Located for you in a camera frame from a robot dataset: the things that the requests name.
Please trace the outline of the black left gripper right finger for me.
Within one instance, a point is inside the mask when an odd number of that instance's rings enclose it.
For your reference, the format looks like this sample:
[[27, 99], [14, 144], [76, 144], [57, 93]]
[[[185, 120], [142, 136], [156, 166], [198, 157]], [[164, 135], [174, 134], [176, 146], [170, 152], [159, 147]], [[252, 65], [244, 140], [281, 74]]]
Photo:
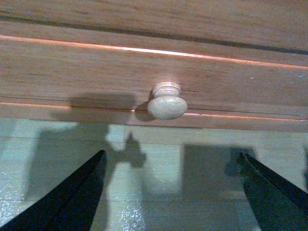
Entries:
[[306, 231], [308, 194], [245, 152], [238, 171], [243, 189], [263, 231]]

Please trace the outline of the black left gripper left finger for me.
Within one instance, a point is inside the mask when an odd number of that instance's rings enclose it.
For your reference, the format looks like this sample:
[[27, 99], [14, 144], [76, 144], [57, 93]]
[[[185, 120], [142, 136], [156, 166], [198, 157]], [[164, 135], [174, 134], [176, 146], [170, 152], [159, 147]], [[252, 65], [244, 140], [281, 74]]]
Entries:
[[89, 231], [103, 191], [106, 163], [101, 150], [1, 230]]

